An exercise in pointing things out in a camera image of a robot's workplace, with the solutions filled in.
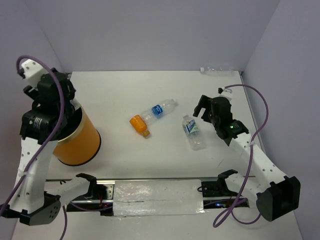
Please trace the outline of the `clear bottle green label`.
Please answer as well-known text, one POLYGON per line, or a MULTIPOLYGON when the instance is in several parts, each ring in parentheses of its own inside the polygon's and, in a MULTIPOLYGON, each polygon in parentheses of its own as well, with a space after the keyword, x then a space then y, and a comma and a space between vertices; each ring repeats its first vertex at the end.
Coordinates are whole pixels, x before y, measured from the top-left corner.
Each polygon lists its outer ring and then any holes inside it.
POLYGON ((206 148, 204 137, 194 118, 189 115, 183 116, 182 128, 192 150, 198 151, 206 148))

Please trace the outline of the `clear unlabelled bottle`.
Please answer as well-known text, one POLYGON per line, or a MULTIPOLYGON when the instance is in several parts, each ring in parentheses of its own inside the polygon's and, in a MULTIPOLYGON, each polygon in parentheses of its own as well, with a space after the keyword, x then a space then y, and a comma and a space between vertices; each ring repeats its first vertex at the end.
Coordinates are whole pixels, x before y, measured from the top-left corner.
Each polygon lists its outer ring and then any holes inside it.
POLYGON ((229 77, 234 75, 234 71, 228 66, 217 66, 217 67, 200 67, 199 72, 202 75, 213 76, 213 77, 229 77))

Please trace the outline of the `clear bottle blue label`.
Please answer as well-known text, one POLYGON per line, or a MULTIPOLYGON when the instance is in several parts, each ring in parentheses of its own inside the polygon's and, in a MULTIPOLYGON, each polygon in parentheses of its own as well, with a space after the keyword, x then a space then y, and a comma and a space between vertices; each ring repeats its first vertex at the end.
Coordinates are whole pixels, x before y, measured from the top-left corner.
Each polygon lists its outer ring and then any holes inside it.
POLYGON ((178 102, 175 99, 165 99, 151 108, 141 112, 140 116, 146 125, 149 126, 162 117, 170 114, 177 106, 178 102))

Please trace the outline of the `orange juice bottle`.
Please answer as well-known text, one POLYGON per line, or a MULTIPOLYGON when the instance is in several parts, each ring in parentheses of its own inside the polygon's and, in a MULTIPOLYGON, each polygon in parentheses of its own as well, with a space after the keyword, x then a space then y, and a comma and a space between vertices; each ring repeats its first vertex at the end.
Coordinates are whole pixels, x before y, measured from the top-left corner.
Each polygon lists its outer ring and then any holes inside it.
POLYGON ((129 123, 142 137, 148 138, 150 136, 150 131, 148 130, 147 124, 144 122, 140 115, 135 115, 134 117, 132 117, 129 123))

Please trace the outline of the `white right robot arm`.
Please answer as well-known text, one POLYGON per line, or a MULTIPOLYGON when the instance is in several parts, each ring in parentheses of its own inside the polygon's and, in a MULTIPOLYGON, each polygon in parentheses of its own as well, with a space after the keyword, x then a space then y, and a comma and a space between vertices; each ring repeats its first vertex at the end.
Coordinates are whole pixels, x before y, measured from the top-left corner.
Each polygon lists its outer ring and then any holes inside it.
POLYGON ((295 176, 288 177, 252 141, 245 125, 233 118, 229 99, 202 95, 193 116, 197 117, 201 109, 204 109, 201 118, 213 125, 217 136, 239 155, 256 178, 256 181, 251 181, 230 169, 220 173, 216 181, 202 182, 198 189, 202 195, 212 197, 218 193, 224 196, 240 193, 255 203, 261 216, 268 222, 297 209, 300 181, 295 176))

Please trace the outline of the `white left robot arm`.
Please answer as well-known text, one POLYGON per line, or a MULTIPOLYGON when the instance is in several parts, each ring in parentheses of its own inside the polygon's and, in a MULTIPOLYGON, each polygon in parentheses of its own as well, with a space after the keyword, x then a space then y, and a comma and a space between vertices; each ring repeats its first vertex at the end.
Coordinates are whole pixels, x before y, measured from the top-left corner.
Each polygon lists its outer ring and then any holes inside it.
POLYGON ((0 215, 18 219, 28 226, 47 225, 62 206, 77 197, 93 199, 98 194, 97 179, 86 173, 45 190, 52 157, 67 166, 81 166, 99 152, 101 136, 82 106, 65 73, 43 73, 35 86, 24 93, 32 98, 32 108, 22 116, 21 157, 13 195, 0 207, 0 215))

